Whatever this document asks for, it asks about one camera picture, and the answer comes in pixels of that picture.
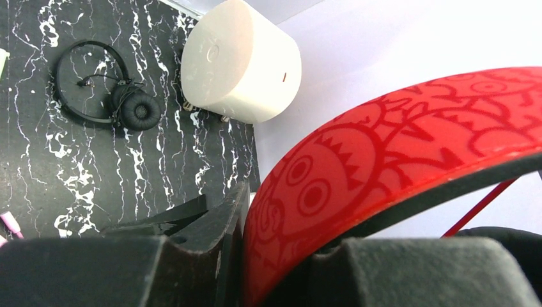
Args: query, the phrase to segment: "white cylindrical speaker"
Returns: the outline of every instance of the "white cylindrical speaker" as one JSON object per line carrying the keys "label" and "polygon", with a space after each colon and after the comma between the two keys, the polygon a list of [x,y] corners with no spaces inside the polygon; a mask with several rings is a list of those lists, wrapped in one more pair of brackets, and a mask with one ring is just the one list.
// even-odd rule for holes
{"label": "white cylindrical speaker", "polygon": [[181,60],[193,106],[245,123],[289,106],[301,83],[301,56],[284,31],[243,0],[227,0],[194,26]]}

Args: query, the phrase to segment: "pink cable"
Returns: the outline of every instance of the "pink cable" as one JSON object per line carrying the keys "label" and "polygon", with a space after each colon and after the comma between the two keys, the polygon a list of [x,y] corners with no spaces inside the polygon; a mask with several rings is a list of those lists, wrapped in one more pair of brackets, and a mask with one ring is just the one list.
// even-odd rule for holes
{"label": "pink cable", "polygon": [[518,180],[517,178],[503,181],[498,184],[489,194],[486,195],[476,206],[465,214],[452,228],[450,228],[442,237],[451,237],[461,230],[476,214],[480,213],[487,205],[489,205],[497,196],[499,196],[507,187]]}
{"label": "pink cable", "polygon": [[14,235],[16,235],[20,239],[24,238],[22,236],[22,233],[20,232],[20,226],[11,212],[6,211],[0,214],[0,219],[4,221],[4,224],[8,227],[9,230],[12,231]]}

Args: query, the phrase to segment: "ear cushion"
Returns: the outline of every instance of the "ear cushion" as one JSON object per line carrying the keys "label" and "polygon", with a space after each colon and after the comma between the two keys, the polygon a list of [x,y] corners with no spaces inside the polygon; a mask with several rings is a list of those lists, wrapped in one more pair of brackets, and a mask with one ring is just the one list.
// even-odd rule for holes
{"label": "ear cushion", "polygon": [[162,110],[156,100],[144,91],[129,95],[120,107],[121,123],[134,131],[144,131],[156,126],[161,114]]}

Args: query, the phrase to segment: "small hole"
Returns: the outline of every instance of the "small hole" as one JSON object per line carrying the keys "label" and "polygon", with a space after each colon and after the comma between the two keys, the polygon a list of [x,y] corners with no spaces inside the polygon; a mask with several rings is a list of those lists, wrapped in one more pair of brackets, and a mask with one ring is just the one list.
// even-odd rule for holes
{"label": "small hole", "polygon": [[188,241],[185,237],[181,237],[181,236],[174,237],[173,240],[177,244],[183,244],[183,243],[186,243],[186,241]]}

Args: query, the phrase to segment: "red wire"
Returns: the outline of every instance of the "red wire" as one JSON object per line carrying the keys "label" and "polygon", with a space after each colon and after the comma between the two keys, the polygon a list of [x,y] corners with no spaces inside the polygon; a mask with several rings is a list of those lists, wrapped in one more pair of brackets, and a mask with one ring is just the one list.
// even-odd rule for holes
{"label": "red wire", "polygon": [[486,195],[476,206],[465,214],[452,228],[450,228],[442,237],[451,237],[461,230],[476,214],[480,213],[487,205],[489,205],[497,196],[499,196],[507,187],[509,187],[517,178],[503,181],[498,184],[489,194]]}

